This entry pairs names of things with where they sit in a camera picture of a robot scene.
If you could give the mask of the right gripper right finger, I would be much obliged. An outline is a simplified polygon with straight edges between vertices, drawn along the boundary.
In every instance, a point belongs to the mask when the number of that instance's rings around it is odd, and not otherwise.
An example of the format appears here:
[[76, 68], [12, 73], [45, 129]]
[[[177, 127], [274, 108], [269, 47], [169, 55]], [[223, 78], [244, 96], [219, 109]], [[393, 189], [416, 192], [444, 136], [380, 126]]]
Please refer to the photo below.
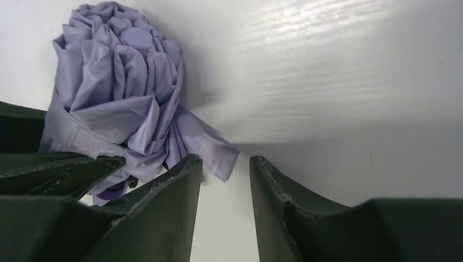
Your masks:
[[379, 198], [355, 207], [250, 159], [261, 261], [462, 261], [462, 200]]

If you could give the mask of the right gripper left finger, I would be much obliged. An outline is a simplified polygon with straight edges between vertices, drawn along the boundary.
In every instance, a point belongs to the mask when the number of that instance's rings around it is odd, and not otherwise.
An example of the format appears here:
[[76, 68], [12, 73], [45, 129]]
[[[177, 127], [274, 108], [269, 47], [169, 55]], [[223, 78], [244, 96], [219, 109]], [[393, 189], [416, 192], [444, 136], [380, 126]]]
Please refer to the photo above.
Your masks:
[[189, 154], [104, 206], [3, 196], [1, 261], [189, 261], [202, 170]]

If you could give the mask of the black and lavender folding umbrella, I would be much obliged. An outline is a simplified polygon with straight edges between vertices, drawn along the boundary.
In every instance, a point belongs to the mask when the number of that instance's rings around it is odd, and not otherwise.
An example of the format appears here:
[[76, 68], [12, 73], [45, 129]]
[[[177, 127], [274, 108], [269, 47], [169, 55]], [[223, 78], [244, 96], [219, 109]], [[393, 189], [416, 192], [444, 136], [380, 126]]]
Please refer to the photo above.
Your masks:
[[94, 204], [120, 197], [131, 178], [153, 180], [190, 153], [228, 180], [238, 151], [179, 105], [181, 45], [142, 13], [117, 2], [81, 5], [53, 46], [58, 65], [39, 151], [126, 161], [91, 187]]

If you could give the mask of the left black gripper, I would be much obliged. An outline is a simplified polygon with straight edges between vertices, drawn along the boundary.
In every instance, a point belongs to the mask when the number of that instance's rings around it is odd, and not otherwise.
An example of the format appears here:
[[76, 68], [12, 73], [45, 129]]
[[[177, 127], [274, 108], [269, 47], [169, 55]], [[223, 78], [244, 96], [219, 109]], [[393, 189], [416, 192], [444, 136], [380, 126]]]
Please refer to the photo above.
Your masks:
[[80, 199], [126, 163], [71, 152], [40, 153], [45, 111], [1, 102], [1, 195]]

